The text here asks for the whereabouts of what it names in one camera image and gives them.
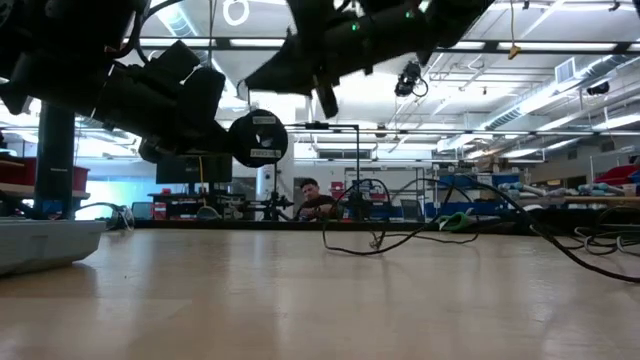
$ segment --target person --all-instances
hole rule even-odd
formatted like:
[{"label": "person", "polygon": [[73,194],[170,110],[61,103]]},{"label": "person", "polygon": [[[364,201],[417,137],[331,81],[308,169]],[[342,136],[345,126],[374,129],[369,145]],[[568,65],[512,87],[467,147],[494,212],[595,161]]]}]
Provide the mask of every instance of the person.
[{"label": "person", "polygon": [[336,200],[329,195],[320,194],[320,187],[315,179],[302,180],[300,190],[302,190],[306,201],[298,209],[295,217],[297,220],[311,221],[323,214],[329,216],[335,214]]}]

